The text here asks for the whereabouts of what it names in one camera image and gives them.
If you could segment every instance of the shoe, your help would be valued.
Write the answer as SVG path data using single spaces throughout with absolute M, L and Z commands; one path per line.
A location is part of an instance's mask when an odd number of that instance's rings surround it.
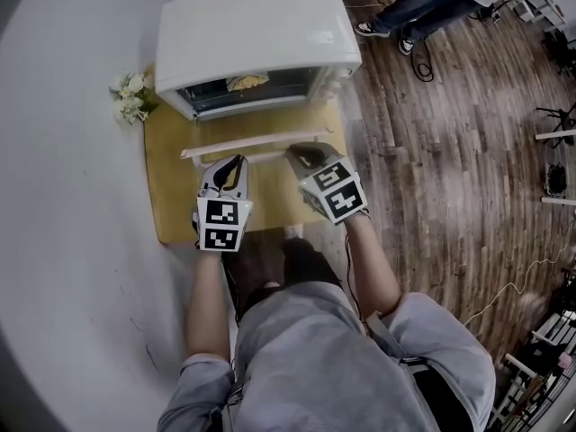
M 390 37 L 389 32 L 378 32 L 371 22 L 361 22 L 355 25 L 354 32 L 363 37 L 382 37 L 383 39 Z
M 398 50 L 404 56 L 408 56 L 412 49 L 414 48 L 414 42 L 412 40 L 408 40 L 406 37 L 402 36 L 398 40 Z

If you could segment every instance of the yellow cutting board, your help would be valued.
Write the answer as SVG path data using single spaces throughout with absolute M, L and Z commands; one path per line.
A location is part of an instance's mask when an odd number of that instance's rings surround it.
M 323 105 L 285 107 L 246 112 L 209 121 L 188 121 L 176 110 L 161 103 L 144 125 L 148 186 L 158 239 L 162 243 L 195 240 L 191 213 L 202 170 L 191 159 L 181 159 L 183 149 L 192 149 L 229 140 L 266 134 L 310 131 L 327 128 L 330 134 L 319 140 L 346 154 L 342 121 L 336 100 Z M 286 149 L 292 142 L 266 144 L 210 154 L 204 161 L 235 153 Z M 306 205 L 298 192 L 298 181 L 285 158 L 253 163 L 249 167 L 248 199 L 254 205 L 247 230 L 263 230 L 314 222 L 323 218 Z

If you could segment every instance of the flower bouquet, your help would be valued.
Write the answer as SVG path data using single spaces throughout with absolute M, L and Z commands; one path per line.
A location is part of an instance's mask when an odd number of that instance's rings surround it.
M 150 113 L 158 107 L 151 102 L 154 80 L 151 75 L 131 72 L 119 77 L 110 87 L 114 98 L 114 118 L 120 124 L 133 125 L 135 121 L 145 122 Z

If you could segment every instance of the white cable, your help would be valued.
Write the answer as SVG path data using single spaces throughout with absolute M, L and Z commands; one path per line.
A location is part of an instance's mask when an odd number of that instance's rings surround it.
M 386 6 L 385 4 L 352 4 L 345 5 L 345 8 L 367 8 L 368 6 Z
M 570 221 L 570 224 L 568 224 L 568 231 L 566 232 L 566 235 L 568 236 L 568 240 L 566 240 L 566 245 L 564 245 L 564 248 L 562 248 L 560 251 L 558 251 L 558 254 L 556 255 L 556 259 L 554 261 L 551 261 L 550 259 L 543 259 L 542 261 L 534 261 L 530 267 L 528 268 L 528 270 L 526 271 L 526 275 L 524 275 L 524 284 L 522 285 L 522 289 L 518 290 L 518 288 L 512 283 L 506 283 L 506 285 L 504 285 L 504 288 L 502 288 L 497 294 L 496 296 L 494 296 L 494 299 L 490 302 L 490 304 L 488 304 L 484 309 L 482 309 L 480 312 L 475 313 L 474 315 L 472 315 L 467 321 L 466 323 L 464 323 L 464 326 L 468 325 L 468 323 L 470 323 L 473 319 L 475 319 L 476 317 L 481 316 L 497 299 L 498 297 L 504 292 L 504 290 L 506 290 L 509 286 L 512 286 L 512 288 L 514 288 L 514 290 L 516 291 L 516 293 L 518 294 L 522 294 L 524 292 L 524 288 L 526 287 L 526 283 L 528 280 L 528 274 L 530 273 L 530 269 L 532 268 L 532 266 L 534 264 L 543 264 L 543 263 L 550 263 L 550 264 L 556 264 L 556 261 L 558 260 L 558 258 L 560 257 L 560 255 L 564 252 L 564 250 L 568 247 L 568 245 L 570 245 L 570 236 L 568 235 L 570 232 L 570 226 L 572 225 L 572 223 L 574 222 L 574 219 L 576 218 L 572 218 L 572 220 Z

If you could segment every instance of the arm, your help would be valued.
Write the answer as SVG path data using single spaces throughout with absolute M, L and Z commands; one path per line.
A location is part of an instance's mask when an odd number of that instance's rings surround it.
M 221 280 L 221 253 L 199 251 L 186 315 L 186 352 L 230 362 L 228 313 Z
M 349 216 L 344 223 L 360 311 L 365 317 L 375 311 L 388 315 L 396 309 L 402 294 L 372 223 L 360 213 Z
M 391 314 L 384 323 L 407 356 L 421 356 L 445 370 L 465 396 L 475 423 L 485 427 L 494 400 L 494 368 L 482 345 L 446 309 L 420 293 L 401 290 L 368 217 L 345 220 L 360 310 Z
M 158 432 L 206 430 L 234 383 L 228 313 L 220 253 L 198 252 L 186 314 L 186 352 L 175 393 L 158 421 Z

